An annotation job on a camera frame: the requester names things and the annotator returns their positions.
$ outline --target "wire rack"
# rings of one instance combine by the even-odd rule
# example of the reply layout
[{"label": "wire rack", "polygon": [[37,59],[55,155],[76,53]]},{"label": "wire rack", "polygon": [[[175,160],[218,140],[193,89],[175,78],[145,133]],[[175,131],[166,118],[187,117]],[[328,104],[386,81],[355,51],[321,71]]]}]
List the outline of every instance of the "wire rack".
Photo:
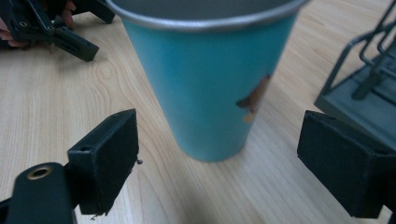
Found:
[{"label": "wire rack", "polygon": [[[396,18],[393,0],[373,31],[352,39],[344,48],[315,105],[326,114],[396,150]],[[333,85],[349,52],[363,44],[363,67]],[[377,56],[366,57],[376,46]]]}]

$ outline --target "wooden table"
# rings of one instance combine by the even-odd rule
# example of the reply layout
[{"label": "wooden table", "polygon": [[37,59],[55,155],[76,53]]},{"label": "wooden table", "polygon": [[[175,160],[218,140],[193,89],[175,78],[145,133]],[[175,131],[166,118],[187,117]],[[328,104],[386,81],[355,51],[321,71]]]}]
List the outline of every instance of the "wooden table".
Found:
[{"label": "wooden table", "polygon": [[[107,217],[79,223],[387,223],[350,217],[297,158],[305,110],[344,45],[375,27],[390,0],[316,0],[302,11],[245,148],[217,163],[177,146],[119,18],[75,17],[100,47],[93,62],[36,46],[0,51],[0,199],[14,178],[66,150],[107,116],[136,108],[140,154]],[[349,74],[361,66],[351,57]]]}]

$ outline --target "cup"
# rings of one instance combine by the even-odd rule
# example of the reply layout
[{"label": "cup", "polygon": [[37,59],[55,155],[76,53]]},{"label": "cup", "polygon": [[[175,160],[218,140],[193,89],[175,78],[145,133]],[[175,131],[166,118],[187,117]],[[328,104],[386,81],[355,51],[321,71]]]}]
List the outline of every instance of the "cup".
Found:
[{"label": "cup", "polygon": [[243,148],[307,0],[106,0],[178,145],[200,161]]}]

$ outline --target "brown print on cup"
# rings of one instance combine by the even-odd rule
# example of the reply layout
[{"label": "brown print on cup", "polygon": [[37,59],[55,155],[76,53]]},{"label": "brown print on cup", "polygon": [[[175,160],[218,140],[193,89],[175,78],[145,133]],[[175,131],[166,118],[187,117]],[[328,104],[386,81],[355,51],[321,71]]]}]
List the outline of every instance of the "brown print on cup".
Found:
[{"label": "brown print on cup", "polygon": [[247,114],[244,116],[244,122],[250,123],[254,120],[257,111],[259,111],[260,100],[264,96],[268,83],[270,82],[270,78],[271,75],[265,76],[249,96],[236,102],[236,105],[240,108],[246,109],[247,111]]}]

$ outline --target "finger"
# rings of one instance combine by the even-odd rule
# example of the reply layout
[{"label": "finger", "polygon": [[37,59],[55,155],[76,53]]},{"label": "finger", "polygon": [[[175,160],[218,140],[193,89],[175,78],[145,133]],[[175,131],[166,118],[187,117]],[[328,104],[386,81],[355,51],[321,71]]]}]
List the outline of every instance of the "finger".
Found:
[{"label": "finger", "polygon": [[62,17],[62,20],[64,21],[64,23],[65,23],[67,26],[73,25],[72,12],[71,12],[70,10],[66,10],[66,9],[65,9],[65,10],[62,12],[61,17]]},{"label": "finger", "polygon": [[72,1],[67,1],[64,9],[74,11],[76,10],[76,5]]},{"label": "finger", "polygon": [[0,30],[8,30],[4,21],[0,18]]},{"label": "finger", "polygon": [[26,42],[26,41],[18,42],[18,41],[15,41],[15,40],[8,40],[8,44],[11,47],[14,47],[14,48],[25,48],[25,47],[29,46],[29,42]]},{"label": "finger", "polygon": [[2,40],[12,40],[14,39],[10,32],[8,31],[0,31],[0,38]]}]

